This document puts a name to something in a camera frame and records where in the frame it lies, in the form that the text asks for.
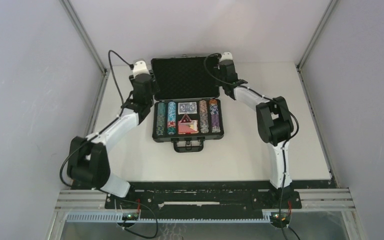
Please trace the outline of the black poker chip case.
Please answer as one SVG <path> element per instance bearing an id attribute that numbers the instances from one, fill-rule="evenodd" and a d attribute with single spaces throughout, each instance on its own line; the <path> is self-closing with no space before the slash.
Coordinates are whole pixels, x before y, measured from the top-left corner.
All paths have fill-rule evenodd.
<path id="1" fill-rule="evenodd" d="M 159 91 L 155 94 L 152 138 L 157 143 L 171 142 L 178 153 L 200 152 L 204 148 L 205 140 L 219 140 L 224 136 L 223 119 L 221 112 L 220 88 L 214 79 L 219 60 L 216 56 L 172 57 L 154 58 L 151 67 Z M 209 101 L 217 100 L 219 109 L 220 132 L 212 132 Z M 209 132 L 200 130 L 199 101 L 205 100 L 208 108 Z M 175 134 L 167 132 L 168 103 L 176 103 L 176 129 Z M 199 133 L 178 134 L 178 123 L 183 114 L 178 114 L 178 103 L 196 102 L 197 114 L 188 114 L 192 120 L 198 121 Z M 165 103 L 165 129 L 164 135 L 157 136 L 156 121 L 159 103 Z"/>

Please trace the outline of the blue playing card deck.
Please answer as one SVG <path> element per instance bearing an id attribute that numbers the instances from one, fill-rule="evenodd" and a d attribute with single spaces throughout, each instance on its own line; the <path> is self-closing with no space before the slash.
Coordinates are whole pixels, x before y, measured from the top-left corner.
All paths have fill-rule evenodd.
<path id="1" fill-rule="evenodd" d="M 196 102 L 179 102 L 177 110 L 179 115 L 198 113 Z"/>

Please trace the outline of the red triangular dealer button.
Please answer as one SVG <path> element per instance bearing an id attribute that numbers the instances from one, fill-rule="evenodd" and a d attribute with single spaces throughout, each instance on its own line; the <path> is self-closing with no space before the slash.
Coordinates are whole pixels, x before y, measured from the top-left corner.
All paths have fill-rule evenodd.
<path id="1" fill-rule="evenodd" d="M 185 113 L 182 118 L 180 119 L 180 123 L 185 124 L 185 123 L 191 123 L 193 120 L 189 117 L 187 113 Z"/>

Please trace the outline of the red playing card deck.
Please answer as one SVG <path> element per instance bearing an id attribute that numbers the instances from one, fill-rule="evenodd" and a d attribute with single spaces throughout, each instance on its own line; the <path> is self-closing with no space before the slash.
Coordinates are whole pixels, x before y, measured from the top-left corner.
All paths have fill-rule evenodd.
<path id="1" fill-rule="evenodd" d="M 198 121 L 192 120 L 190 122 L 178 122 L 177 133 L 179 135 L 197 134 L 199 133 Z"/>

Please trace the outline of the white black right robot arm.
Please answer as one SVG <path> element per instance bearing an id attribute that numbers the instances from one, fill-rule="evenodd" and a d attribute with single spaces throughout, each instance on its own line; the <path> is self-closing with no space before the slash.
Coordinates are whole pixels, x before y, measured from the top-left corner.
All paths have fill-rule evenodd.
<path id="1" fill-rule="evenodd" d="M 239 79 L 231 59 L 218 63 L 216 78 L 226 95 L 239 101 L 256 114 L 257 132 L 267 144 L 271 161 L 269 182 L 269 203 L 275 208 L 282 208 L 294 192 L 289 172 L 288 150 L 290 140 L 297 134 L 299 124 L 293 123 L 296 117 L 289 111 L 284 97 L 269 98 L 246 86 L 245 80 Z"/>

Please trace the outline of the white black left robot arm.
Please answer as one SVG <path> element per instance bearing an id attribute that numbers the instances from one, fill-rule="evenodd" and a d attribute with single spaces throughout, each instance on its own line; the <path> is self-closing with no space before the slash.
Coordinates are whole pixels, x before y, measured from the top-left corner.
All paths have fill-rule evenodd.
<path id="1" fill-rule="evenodd" d="M 102 130 L 86 137 L 71 140 L 69 154 L 62 164 L 67 176 L 106 194 L 117 196 L 117 202 L 129 209 L 137 196 L 130 191 L 127 180 L 111 170 L 109 153 L 132 129 L 139 126 L 151 111 L 157 86 L 153 73 L 135 73 L 129 76 L 133 90 L 116 115 Z"/>

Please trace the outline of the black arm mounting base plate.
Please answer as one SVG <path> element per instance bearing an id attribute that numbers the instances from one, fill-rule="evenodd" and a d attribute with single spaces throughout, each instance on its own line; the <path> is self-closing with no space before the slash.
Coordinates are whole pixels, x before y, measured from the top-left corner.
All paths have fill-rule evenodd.
<path id="1" fill-rule="evenodd" d="M 265 211 L 300 210 L 307 201 L 325 201 L 333 180 L 298 180 L 283 190 L 268 181 L 134 182 L 119 198 L 81 186 L 59 197 L 57 208 L 74 212 L 136 211 L 143 219 L 260 219 Z"/>

